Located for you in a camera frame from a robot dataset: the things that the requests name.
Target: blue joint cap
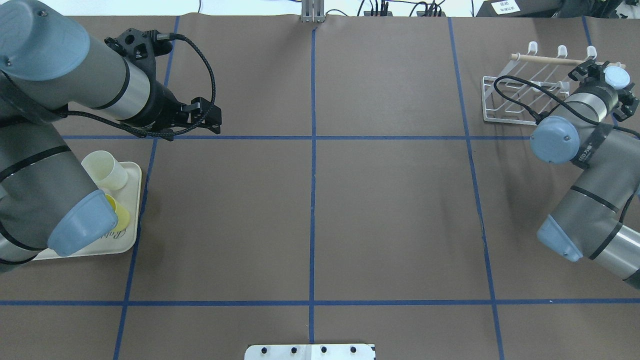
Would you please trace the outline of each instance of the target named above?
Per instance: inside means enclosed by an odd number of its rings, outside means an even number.
[[[563,117],[545,118],[531,135],[531,150],[545,163],[566,163],[575,157],[579,149],[578,131]]]
[[[98,240],[118,224],[118,217],[102,190],[80,200],[49,235],[47,245],[59,256],[69,256]]]
[[[547,216],[537,235],[540,242],[569,261],[576,262],[582,257],[582,252],[551,215]]]
[[[82,25],[36,0],[0,5],[0,70],[19,79],[45,81],[73,71],[89,53]]]

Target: white wire rack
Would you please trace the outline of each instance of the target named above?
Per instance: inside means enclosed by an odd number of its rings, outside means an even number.
[[[598,56],[596,48],[593,46],[587,47],[587,56],[583,60],[568,59],[567,48],[564,45],[558,46],[555,58],[538,56],[537,53],[538,43],[535,41],[529,42],[527,53],[525,55],[520,53],[511,54],[509,63],[498,76],[483,76],[482,97],[484,121],[536,125],[535,121],[523,107],[506,101],[494,92],[493,83],[497,78],[503,75],[519,76],[543,87],[559,98],[565,99],[570,93],[569,78],[566,74],[571,71],[572,67],[580,65],[589,59],[595,60]],[[542,65],[542,68],[537,70],[536,66],[540,65]],[[507,79],[502,80],[501,83],[504,83],[503,92],[507,96],[527,104],[538,113],[550,111],[552,107],[555,106],[554,101],[538,89]]]

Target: gray robot arm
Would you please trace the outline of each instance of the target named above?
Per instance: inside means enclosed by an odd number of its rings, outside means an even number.
[[[102,42],[39,1],[0,5],[0,272],[47,247],[70,255],[116,224],[104,193],[51,125],[75,114],[68,103],[140,137],[172,140],[195,127],[220,133],[214,96],[184,104],[156,81],[155,56],[186,39],[179,37],[128,29]]]
[[[640,186],[640,140],[602,123],[611,113],[619,121],[633,115],[634,85],[623,69],[593,60],[570,77],[580,81],[565,100],[573,111],[558,106],[545,117],[531,136],[531,149],[544,162],[571,161],[584,171],[547,217],[538,239],[570,261],[586,256],[640,288],[640,233],[618,220]]]

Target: blue tape line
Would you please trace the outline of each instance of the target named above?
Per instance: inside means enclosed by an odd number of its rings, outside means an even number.
[[[311,140],[311,136],[287,135],[178,135],[175,140]]]
[[[316,30],[311,31],[311,209],[309,229],[309,343],[315,342],[316,297]]]
[[[504,299],[498,305],[554,305],[554,304],[638,304],[639,298],[619,299]]]
[[[64,135],[62,138],[65,140],[153,140],[133,135]]]
[[[129,301],[129,306],[307,306],[307,300],[247,300],[247,301]]]
[[[492,300],[316,300],[316,306],[491,305]]]
[[[584,27],[584,34],[587,35],[587,44],[591,46],[592,43],[591,35],[589,34],[589,26],[587,25],[587,18],[584,15],[582,16],[582,27]]]
[[[316,306],[473,306],[492,305],[494,300],[314,300]],[[640,304],[640,298],[497,299],[496,305]],[[0,306],[123,306],[124,301],[100,300],[0,300]],[[128,307],[244,307],[308,306],[308,300],[130,300]]]
[[[178,32],[178,26],[180,24],[180,17],[175,17],[175,25],[173,26],[173,32]],[[173,61],[173,54],[175,51],[172,51],[169,54],[169,60],[166,66],[166,74],[164,75],[164,85],[169,85],[169,76],[171,74],[171,64]],[[142,219],[145,214],[145,210],[147,208],[147,199],[148,199],[148,191],[149,191],[149,181],[151,179],[151,173],[153,171],[154,162],[156,160],[156,149],[157,149],[157,138],[154,139],[153,145],[151,147],[151,156],[149,156],[149,166],[147,168],[147,178],[145,180],[145,191],[142,195],[142,201],[140,204],[140,217],[138,219],[138,236],[136,238],[136,243],[133,245],[133,251],[131,253],[131,263],[129,264],[129,274],[127,276],[127,287],[124,294],[124,303],[122,304],[122,313],[120,314],[120,325],[118,326],[118,336],[116,337],[116,345],[113,350],[113,360],[118,360],[120,356],[120,345],[122,344],[122,335],[124,333],[124,325],[127,319],[127,310],[129,307],[129,297],[131,296],[131,284],[133,282],[133,273],[136,269],[136,258],[138,257],[138,247],[140,246],[140,236],[142,234]]]
[[[480,203],[480,194],[478,191],[476,166],[474,164],[473,150],[471,149],[471,137],[469,136],[469,126],[467,122],[467,111],[465,109],[465,99],[462,92],[462,80],[460,77],[460,67],[458,65],[458,54],[456,53],[456,41],[454,39],[453,22],[450,17],[449,21],[449,35],[451,38],[451,51],[453,53],[453,64],[456,70],[456,82],[458,84],[458,97],[460,98],[460,110],[462,111],[462,123],[465,127],[465,136],[467,137],[467,154],[469,157],[469,166],[471,167],[471,179],[474,185],[474,195],[476,197],[476,209],[478,217],[480,219],[480,228],[482,230],[482,240],[484,245],[484,267],[486,268],[486,277],[489,284],[489,295],[492,301],[493,311],[493,325],[495,327],[495,338],[498,345],[498,355],[500,360],[504,360],[504,347],[502,346],[502,333],[500,331],[500,320],[498,318],[498,307],[495,302],[495,291],[493,289],[493,275],[491,271],[491,261],[489,260],[489,246],[486,241],[486,231],[484,230],[484,217],[482,214],[482,205]]]
[[[65,135],[66,140],[153,140],[133,135]],[[174,140],[313,140],[309,135],[178,135]],[[529,136],[317,135],[316,140],[528,140]]]
[[[0,306],[122,306],[122,301],[0,300]]]

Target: wooden dowel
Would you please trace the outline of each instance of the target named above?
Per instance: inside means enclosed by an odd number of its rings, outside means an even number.
[[[528,61],[531,63],[544,63],[544,64],[552,64],[552,65],[580,65],[584,63],[584,60],[573,60],[573,59],[562,59],[562,58],[549,58],[547,56],[533,56],[533,55],[518,55],[511,54],[512,60],[520,60],[520,61]],[[609,66],[616,66],[615,63],[610,63]],[[621,68],[627,67],[625,64],[620,64]]]

